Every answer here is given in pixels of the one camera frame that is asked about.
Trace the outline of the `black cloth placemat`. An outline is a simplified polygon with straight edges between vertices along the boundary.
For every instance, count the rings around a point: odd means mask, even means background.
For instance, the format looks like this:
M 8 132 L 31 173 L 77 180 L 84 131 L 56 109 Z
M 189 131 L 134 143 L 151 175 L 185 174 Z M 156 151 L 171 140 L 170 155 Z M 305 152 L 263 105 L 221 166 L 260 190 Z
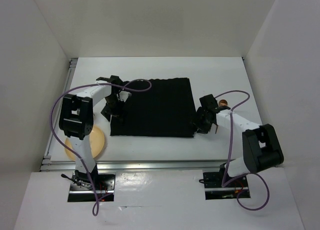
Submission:
M 150 79 L 128 86 L 122 119 L 111 118 L 111 136 L 192 138 L 196 108 L 189 78 Z

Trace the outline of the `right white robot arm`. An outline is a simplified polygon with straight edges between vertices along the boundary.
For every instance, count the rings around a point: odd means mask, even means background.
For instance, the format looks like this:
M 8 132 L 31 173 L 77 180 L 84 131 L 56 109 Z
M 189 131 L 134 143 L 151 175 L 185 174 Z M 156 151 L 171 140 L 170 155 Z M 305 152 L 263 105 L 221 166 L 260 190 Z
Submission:
M 231 185 L 237 178 L 257 174 L 284 162 L 283 151 L 272 125 L 260 125 L 241 117 L 234 113 L 234 108 L 218 103 L 212 94 L 201 97 L 199 101 L 200 107 L 192 122 L 196 132 L 208 134 L 213 125 L 230 132 L 227 162 L 220 166 L 218 174 L 222 187 Z M 232 160 L 235 131 L 241 134 L 242 156 Z

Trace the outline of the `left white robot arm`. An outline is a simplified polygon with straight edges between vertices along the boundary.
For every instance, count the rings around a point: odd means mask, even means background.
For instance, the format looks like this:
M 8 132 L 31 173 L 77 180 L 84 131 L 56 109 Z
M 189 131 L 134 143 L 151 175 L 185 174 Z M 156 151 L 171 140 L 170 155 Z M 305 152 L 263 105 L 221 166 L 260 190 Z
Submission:
M 120 93 L 129 85 L 118 76 L 99 77 L 97 82 L 77 94 L 65 94 L 59 118 L 59 128 L 67 137 L 70 147 L 67 150 L 75 156 L 75 182 L 87 189 L 99 184 L 97 163 L 92 156 L 90 134 L 94 127 L 94 106 L 106 100 L 101 114 L 107 119 L 123 120 L 125 102 Z

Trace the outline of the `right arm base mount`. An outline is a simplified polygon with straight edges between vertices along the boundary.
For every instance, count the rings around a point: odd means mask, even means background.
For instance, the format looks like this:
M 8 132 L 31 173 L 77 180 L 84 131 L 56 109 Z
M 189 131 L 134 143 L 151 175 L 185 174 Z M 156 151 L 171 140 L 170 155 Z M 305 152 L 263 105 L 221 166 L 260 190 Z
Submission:
M 222 187 L 223 172 L 204 172 L 199 183 L 204 186 L 206 200 L 250 198 L 249 184 L 246 177 L 241 177 Z

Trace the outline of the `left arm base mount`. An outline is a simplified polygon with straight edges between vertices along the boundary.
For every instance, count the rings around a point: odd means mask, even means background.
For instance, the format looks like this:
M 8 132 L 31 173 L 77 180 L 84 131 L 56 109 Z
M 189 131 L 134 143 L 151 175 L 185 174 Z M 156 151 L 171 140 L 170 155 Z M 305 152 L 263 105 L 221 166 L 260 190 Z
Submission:
M 68 192 L 68 202 L 95 202 L 96 198 L 93 192 L 93 187 L 89 181 L 77 180 L 73 173 L 72 177 L 65 174 L 60 175 L 62 178 L 70 181 Z M 99 201 L 112 202 L 115 197 L 115 174 L 100 174 L 95 189 Z

